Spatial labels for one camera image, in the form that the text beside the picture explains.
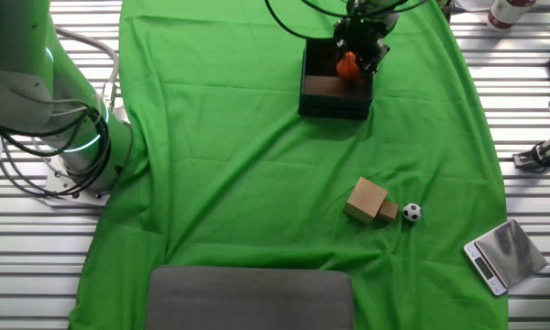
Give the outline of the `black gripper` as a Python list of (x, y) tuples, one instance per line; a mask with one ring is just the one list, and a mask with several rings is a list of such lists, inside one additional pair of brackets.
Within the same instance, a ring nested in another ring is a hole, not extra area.
[(394, 12), (373, 14), (349, 11), (334, 25), (335, 60), (340, 62), (348, 51), (357, 54), (357, 66), (374, 75), (391, 48), (384, 43), (395, 28), (399, 15)]

